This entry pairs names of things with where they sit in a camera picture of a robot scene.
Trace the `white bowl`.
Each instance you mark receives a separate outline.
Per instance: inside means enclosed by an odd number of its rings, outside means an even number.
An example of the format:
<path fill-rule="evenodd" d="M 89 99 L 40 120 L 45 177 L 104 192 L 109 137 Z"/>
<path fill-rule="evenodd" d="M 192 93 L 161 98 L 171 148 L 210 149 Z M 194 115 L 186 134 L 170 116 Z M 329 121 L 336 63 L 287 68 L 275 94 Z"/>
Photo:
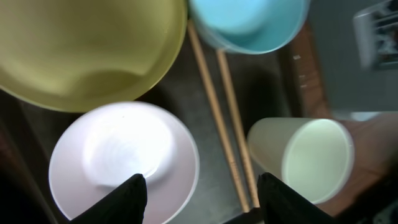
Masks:
<path fill-rule="evenodd" d="M 101 106 L 74 121 L 49 164 L 52 197 L 73 219 L 134 174 L 147 184 L 145 223 L 168 223 L 190 201 L 200 158 L 188 128 L 167 110 L 140 101 Z"/>

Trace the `pale green cup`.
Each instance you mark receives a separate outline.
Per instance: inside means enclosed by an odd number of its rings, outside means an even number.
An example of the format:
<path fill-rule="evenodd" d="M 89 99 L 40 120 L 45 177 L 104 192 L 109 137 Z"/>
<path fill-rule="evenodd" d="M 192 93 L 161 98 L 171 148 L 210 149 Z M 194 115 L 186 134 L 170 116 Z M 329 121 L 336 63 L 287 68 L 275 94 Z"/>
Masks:
<path fill-rule="evenodd" d="M 313 204 L 333 198 L 353 170 L 352 137 L 332 119 L 264 118 L 247 141 L 258 166 Z"/>

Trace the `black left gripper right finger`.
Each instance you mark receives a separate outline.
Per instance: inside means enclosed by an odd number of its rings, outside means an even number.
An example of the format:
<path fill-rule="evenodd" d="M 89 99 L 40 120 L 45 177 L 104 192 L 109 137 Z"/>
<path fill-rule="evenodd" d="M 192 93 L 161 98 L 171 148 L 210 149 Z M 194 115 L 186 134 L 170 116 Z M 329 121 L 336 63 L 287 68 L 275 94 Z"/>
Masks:
<path fill-rule="evenodd" d="M 257 180 L 257 195 L 266 224 L 336 224 L 337 221 L 269 172 Z"/>

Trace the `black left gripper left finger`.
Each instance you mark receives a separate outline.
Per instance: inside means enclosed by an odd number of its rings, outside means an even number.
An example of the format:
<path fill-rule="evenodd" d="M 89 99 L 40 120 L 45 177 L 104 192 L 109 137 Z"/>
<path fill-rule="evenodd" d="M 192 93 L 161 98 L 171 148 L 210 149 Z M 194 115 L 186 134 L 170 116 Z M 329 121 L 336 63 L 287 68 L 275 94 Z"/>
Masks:
<path fill-rule="evenodd" d="M 146 180 L 135 174 L 70 223 L 142 224 L 146 205 Z"/>

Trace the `light blue bowl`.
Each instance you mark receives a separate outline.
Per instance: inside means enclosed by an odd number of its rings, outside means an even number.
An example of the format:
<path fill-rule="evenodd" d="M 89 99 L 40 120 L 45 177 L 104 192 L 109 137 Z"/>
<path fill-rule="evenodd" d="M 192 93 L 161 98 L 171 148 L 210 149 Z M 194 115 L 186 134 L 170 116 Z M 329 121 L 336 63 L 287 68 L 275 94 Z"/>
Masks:
<path fill-rule="evenodd" d="M 215 49 L 259 55 L 287 45 L 300 31 L 310 0 L 189 0 L 200 37 Z"/>

